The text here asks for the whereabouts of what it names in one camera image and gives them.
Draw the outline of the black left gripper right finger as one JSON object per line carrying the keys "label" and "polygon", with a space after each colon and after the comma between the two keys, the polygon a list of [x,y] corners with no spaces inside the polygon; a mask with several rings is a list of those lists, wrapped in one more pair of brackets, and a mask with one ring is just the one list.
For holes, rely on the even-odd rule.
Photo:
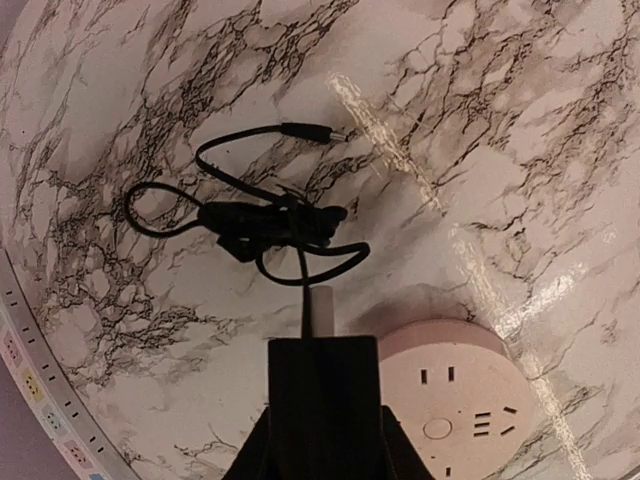
{"label": "black left gripper right finger", "polygon": [[377,478],[381,480],[434,480],[401,423],[388,406],[381,407],[380,458]]}

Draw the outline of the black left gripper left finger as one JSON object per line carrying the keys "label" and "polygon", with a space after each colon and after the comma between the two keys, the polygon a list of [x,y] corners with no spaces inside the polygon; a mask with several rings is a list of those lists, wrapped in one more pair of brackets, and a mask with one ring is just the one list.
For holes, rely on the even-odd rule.
{"label": "black left gripper left finger", "polygon": [[269,408],[266,407],[228,469],[227,480],[268,480],[272,477]]}

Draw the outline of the black power adapter with cable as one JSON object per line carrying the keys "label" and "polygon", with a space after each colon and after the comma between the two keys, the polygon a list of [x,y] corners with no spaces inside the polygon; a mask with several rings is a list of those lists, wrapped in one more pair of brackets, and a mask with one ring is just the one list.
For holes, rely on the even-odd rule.
{"label": "black power adapter with cable", "polygon": [[[288,188],[275,194],[205,161],[205,152],[244,138],[278,133],[318,144],[342,140],[328,126],[281,123],[240,131],[197,148],[195,163],[217,180],[260,199],[202,202],[168,184],[145,181],[124,196],[123,214],[138,233],[168,239],[203,227],[241,263],[254,263],[270,281],[302,290],[301,334],[268,344],[268,405],[271,479],[378,479],[380,390],[376,341],[372,337],[322,337],[314,332],[318,301],[314,286],[364,261],[365,242],[333,247],[346,218],[343,207],[318,208]],[[147,189],[172,193],[197,206],[195,220],[173,230],[154,231],[138,223],[134,197]]]}

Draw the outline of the pink round power socket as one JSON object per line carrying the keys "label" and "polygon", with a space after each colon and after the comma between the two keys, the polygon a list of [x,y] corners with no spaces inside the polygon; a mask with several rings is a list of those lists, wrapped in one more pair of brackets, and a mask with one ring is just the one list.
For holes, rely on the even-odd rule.
{"label": "pink round power socket", "polygon": [[484,479],[531,432],[535,402],[494,332],[427,320],[378,342],[381,394],[436,479]]}

